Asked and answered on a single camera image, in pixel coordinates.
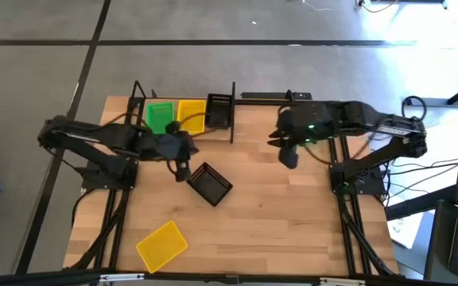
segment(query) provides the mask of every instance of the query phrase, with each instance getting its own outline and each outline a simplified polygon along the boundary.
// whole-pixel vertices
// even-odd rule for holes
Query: yellow basket
[[[156,272],[187,247],[187,242],[173,221],[167,222],[136,245],[149,273]]]
[[[182,122],[189,116],[206,112],[206,101],[204,100],[180,100],[178,105],[177,121]],[[181,130],[187,131],[190,135],[204,132],[205,115],[198,115],[189,118],[181,125]]]

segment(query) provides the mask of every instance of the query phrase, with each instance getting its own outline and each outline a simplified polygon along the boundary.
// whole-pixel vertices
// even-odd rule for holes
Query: wooden tabletop
[[[101,122],[124,113],[127,100],[107,97]],[[171,99],[146,100],[159,101],[173,101],[177,106]],[[164,162],[141,162],[138,181],[130,192],[117,269],[146,271],[135,246],[173,220],[188,248],[161,272],[347,275],[340,217],[328,168],[303,149],[298,150],[296,169],[280,164],[278,149],[266,143],[276,120],[276,106],[238,105],[233,144],[226,130],[195,139],[200,152],[192,157],[192,171],[208,162],[234,186],[217,207],[186,183],[176,183]],[[348,138],[352,152],[364,142],[362,137]],[[311,149],[329,160],[327,142]],[[80,203],[64,266],[77,262],[98,235],[107,193],[95,191]],[[372,196],[361,195],[359,201],[368,241],[397,272],[382,205]],[[362,272],[354,238],[352,245],[357,269]],[[111,238],[104,265],[109,260],[110,246]]]

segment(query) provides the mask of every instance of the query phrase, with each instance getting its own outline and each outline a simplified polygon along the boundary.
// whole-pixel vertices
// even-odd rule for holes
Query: plastic basket
[[[198,167],[190,179],[187,180],[187,184],[213,207],[216,207],[232,189],[232,184],[206,162]]]
[[[139,242],[136,247],[149,273],[153,273],[187,249],[188,244],[176,224],[170,221]]]
[[[204,100],[180,100],[178,105],[177,121],[183,122],[187,117],[206,112],[206,102]],[[181,129],[190,135],[204,132],[204,115],[190,118],[181,125]]]
[[[173,120],[172,102],[151,103],[146,107],[146,123],[155,134],[165,133],[165,127]]]
[[[206,126],[227,129],[231,126],[232,95],[208,95]]]

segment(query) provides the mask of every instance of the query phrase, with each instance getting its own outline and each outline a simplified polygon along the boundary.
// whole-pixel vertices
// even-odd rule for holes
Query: green basket
[[[165,127],[174,120],[172,102],[148,104],[146,107],[146,123],[155,134],[165,133]]]

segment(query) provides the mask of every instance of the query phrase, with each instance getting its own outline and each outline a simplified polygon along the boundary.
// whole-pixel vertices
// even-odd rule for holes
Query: black plastic tray
[[[206,102],[206,126],[227,129],[231,127],[232,95],[209,94]]]
[[[187,184],[213,207],[216,207],[232,189],[232,184],[206,162],[198,167],[190,179],[187,180]]]

